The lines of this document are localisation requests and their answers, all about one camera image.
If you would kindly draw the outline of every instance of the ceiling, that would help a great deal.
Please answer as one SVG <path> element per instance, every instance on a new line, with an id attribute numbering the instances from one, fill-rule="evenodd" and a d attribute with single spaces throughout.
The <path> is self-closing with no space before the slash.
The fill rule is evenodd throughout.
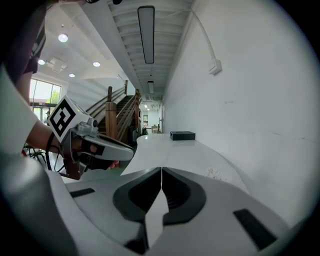
<path id="1" fill-rule="evenodd" d="M 56 4 L 45 17 L 46 42 L 41 59 L 46 64 L 38 65 L 38 71 L 65 82 L 96 78 L 128 79 L 95 27 L 91 24 L 79 4 Z M 60 34 L 67 34 L 68 41 L 58 40 Z M 61 69 L 53 71 L 53 64 L 59 62 Z M 93 62 L 100 62 L 94 67 Z"/>
<path id="2" fill-rule="evenodd" d="M 99 1 L 82 6 L 133 86 L 145 101 L 161 101 L 193 0 Z M 154 6 L 154 63 L 146 64 L 140 34 L 138 8 Z M 154 81 L 154 94 L 147 82 Z"/>

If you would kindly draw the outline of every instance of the window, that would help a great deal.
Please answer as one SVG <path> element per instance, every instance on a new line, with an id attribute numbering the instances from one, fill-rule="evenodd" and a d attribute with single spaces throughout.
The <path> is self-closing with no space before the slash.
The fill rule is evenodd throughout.
<path id="1" fill-rule="evenodd" d="M 30 82 L 30 108 L 38 119 L 47 123 L 47 112 L 54 111 L 60 101 L 61 86 L 31 79 Z"/>
<path id="2" fill-rule="evenodd" d="M 60 100 L 61 86 L 31 79 L 29 98 L 31 103 L 58 104 Z"/>

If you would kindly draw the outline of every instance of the black rubber pad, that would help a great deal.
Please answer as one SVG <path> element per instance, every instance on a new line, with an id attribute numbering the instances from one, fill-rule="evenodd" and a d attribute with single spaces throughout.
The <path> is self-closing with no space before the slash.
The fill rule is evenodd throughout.
<path id="1" fill-rule="evenodd" d="M 234 211 L 233 214 L 259 250 L 277 240 L 249 210 L 241 209 Z"/>
<path id="2" fill-rule="evenodd" d="M 85 188 L 85 189 L 81 189 L 81 190 L 77 190 L 77 191 L 72 191 L 72 192 L 70 192 L 70 195 L 73 198 L 76 198 L 76 197 L 81 197 L 81 196 L 84 196 L 87 194 L 91 194 L 93 192 L 95 192 L 95 191 L 92 188 Z"/>

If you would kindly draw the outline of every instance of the tree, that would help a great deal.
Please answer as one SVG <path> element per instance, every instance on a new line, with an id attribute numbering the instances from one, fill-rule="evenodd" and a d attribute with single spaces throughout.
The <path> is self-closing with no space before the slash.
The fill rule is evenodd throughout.
<path id="1" fill-rule="evenodd" d="M 51 103 L 58 104 L 58 102 L 59 102 L 59 92 L 53 91 L 51 94 Z"/>

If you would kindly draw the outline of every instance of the linear ceiling light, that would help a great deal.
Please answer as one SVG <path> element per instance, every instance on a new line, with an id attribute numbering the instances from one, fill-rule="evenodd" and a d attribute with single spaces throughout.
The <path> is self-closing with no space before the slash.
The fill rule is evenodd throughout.
<path id="1" fill-rule="evenodd" d="M 138 18 L 144 62 L 153 64 L 155 62 L 155 7 L 140 6 L 138 8 Z"/>
<path id="2" fill-rule="evenodd" d="M 155 85 L 153 81 L 148 81 L 148 86 L 149 86 L 149 93 L 154 94 L 155 93 Z"/>

